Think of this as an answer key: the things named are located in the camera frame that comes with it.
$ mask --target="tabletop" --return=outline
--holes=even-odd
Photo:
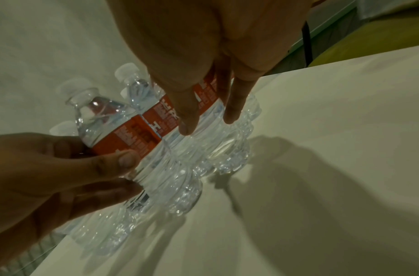
[[[32,275],[419,275],[419,47],[271,78],[245,168],[115,255],[65,238]]]

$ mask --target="hand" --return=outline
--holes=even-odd
[[[192,86],[213,67],[224,120],[236,121],[259,77],[299,37],[313,0],[108,0],[118,28],[191,134],[199,121]],[[232,88],[231,76],[235,76]]]
[[[65,222],[142,191],[118,178],[138,165],[134,151],[86,150],[78,137],[0,136],[0,267]]]

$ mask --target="white bottle cap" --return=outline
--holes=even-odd
[[[59,85],[56,88],[56,93],[64,100],[68,100],[74,95],[93,87],[92,83],[85,78],[74,78]]]
[[[123,97],[123,99],[127,100],[127,87],[121,90],[120,95]]]
[[[49,133],[54,136],[77,136],[77,126],[74,121],[64,121],[50,128]]]
[[[125,79],[132,76],[133,74],[138,74],[140,70],[138,67],[133,63],[126,63],[122,66],[118,67],[117,70],[115,70],[115,77],[119,82],[124,82]]]

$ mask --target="yellow-green cushion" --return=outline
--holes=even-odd
[[[419,8],[364,24],[318,56],[310,67],[412,46],[419,46]]]

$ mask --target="person's left hand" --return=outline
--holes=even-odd
[[[87,150],[79,137],[0,136],[0,267],[67,221],[142,191],[118,178],[138,165],[136,152]]]

